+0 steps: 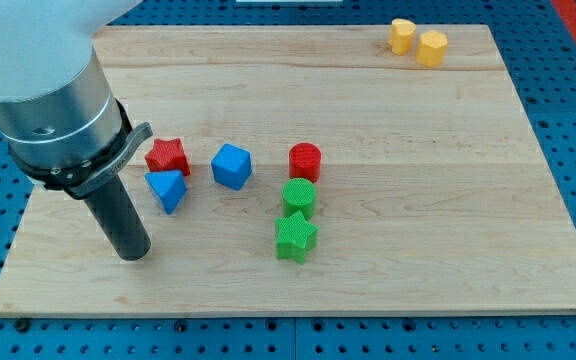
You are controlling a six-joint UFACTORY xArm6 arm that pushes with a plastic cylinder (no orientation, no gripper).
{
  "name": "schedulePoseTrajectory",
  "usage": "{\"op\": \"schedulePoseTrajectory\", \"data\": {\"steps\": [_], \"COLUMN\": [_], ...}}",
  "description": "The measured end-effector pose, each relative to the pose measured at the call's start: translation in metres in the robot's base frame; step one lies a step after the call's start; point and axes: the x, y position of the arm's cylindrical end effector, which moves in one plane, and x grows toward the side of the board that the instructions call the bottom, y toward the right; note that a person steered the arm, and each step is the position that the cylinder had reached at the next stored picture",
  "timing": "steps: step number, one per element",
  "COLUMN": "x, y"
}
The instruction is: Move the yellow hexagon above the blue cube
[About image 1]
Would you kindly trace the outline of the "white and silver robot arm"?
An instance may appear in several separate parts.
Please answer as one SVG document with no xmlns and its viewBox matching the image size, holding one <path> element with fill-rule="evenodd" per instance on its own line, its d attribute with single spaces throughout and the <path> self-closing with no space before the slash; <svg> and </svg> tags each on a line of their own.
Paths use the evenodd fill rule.
<svg viewBox="0 0 576 360">
<path fill-rule="evenodd" d="M 125 198 L 118 173 L 152 132 L 131 126 L 93 37 L 138 3 L 0 0 L 0 132 L 32 182 Z"/>
</svg>

